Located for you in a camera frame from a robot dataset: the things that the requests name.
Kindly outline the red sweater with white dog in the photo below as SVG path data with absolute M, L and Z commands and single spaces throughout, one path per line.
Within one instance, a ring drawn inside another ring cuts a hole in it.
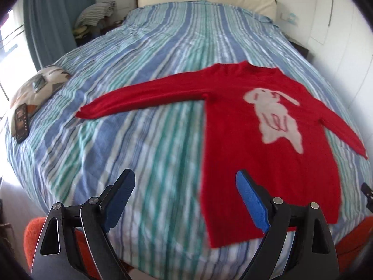
M 341 117 L 278 68 L 215 64 L 119 88 L 76 116 L 97 119 L 182 101 L 204 102 L 200 205 L 212 248 L 263 235 L 236 188 L 242 169 L 271 195 L 295 205 L 317 202 L 329 224 L 338 221 L 340 175 L 326 132 L 362 157 L 365 147 Z

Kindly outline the orange fluffy rug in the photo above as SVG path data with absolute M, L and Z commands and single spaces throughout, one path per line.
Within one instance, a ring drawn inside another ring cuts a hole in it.
M 35 250 L 37 247 L 39 236 L 42 232 L 46 217 L 37 217 L 32 219 L 25 228 L 23 235 L 23 249 L 27 260 L 28 267 L 32 270 L 32 264 L 34 261 Z M 75 230 L 75 236 L 78 242 L 80 255 L 82 257 L 84 266 L 88 275 L 94 279 L 100 279 L 100 275 L 95 267 L 92 256 L 89 251 L 84 234 L 78 229 Z

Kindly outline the blue green striped bed cover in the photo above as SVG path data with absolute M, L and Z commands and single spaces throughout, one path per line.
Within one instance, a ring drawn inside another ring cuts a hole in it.
M 264 234 L 210 246 L 200 205 L 204 102 L 174 102 L 97 119 L 76 113 L 122 87 L 244 61 L 280 69 L 362 141 L 334 88 L 270 18 L 229 4 L 189 1 L 137 8 L 121 27 L 57 60 L 72 77 L 32 116 L 29 136 L 17 144 L 9 121 L 1 124 L 8 162 L 44 211 L 55 202 L 84 203 L 131 169 L 135 188 L 109 231 L 118 257 L 157 279 L 238 279 Z M 356 154 L 331 131 L 326 137 L 340 175 L 339 218 L 328 223 L 337 242 L 367 215 L 360 187 L 372 175 L 367 155 Z

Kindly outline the black smartphone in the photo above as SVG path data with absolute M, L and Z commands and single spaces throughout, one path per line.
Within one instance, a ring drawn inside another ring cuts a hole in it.
M 29 136 L 27 105 L 19 105 L 14 112 L 15 136 L 17 144 L 21 144 Z

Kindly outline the dark right nightstand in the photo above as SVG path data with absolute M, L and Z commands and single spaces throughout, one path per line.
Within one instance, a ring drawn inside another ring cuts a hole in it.
M 286 35 L 286 38 L 288 39 L 290 44 L 302 55 L 303 58 L 308 58 L 309 50 L 305 46 L 288 35 Z

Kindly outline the dark nightstand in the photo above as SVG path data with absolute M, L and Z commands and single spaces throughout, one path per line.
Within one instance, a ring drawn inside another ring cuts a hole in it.
M 308 58 L 309 50 L 305 46 L 288 35 L 286 35 L 286 38 L 288 39 L 290 44 L 302 55 L 303 58 Z
M 78 47 L 85 45 L 86 43 L 107 34 L 109 31 L 116 29 L 117 27 L 122 26 L 124 20 L 118 20 L 114 23 L 104 26 L 104 23 L 99 23 L 98 26 L 83 26 L 75 30 L 75 42 Z

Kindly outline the patterned beige cushion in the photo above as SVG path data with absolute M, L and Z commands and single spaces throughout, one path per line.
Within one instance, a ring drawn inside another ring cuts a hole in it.
M 25 82 L 10 100 L 8 121 L 11 136 L 15 137 L 15 110 L 22 104 L 27 105 L 27 117 L 31 117 L 45 104 L 72 75 L 61 67 L 49 65 L 39 70 L 35 76 Z

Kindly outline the dark left nightstand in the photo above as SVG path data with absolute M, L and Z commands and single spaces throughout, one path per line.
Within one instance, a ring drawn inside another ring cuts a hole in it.
M 85 45 L 86 43 L 107 34 L 109 31 L 116 29 L 117 27 L 122 26 L 124 20 L 118 20 L 114 23 L 104 26 L 104 23 L 99 23 L 98 26 L 83 26 L 75 30 L 75 42 L 78 47 Z

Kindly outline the pile of folded striped laundry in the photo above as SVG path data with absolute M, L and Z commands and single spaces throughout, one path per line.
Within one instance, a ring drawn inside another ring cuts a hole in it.
M 75 36 L 75 30 L 83 26 L 98 26 L 99 23 L 104 23 L 107 26 L 108 19 L 114 14 L 116 10 L 115 1 L 105 1 L 101 3 L 95 3 L 85 8 L 76 19 L 73 28 L 73 35 Z

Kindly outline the teal curtain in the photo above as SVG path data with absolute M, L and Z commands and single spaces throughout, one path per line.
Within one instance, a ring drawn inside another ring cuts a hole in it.
M 23 21 L 37 71 L 76 48 L 73 29 L 80 13 L 95 0 L 23 0 Z

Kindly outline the white wall socket panel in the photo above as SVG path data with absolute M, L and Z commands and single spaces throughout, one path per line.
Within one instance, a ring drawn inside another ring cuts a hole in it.
M 283 21 L 285 21 L 289 24 L 298 25 L 298 17 L 294 13 L 281 12 L 280 19 L 282 19 Z

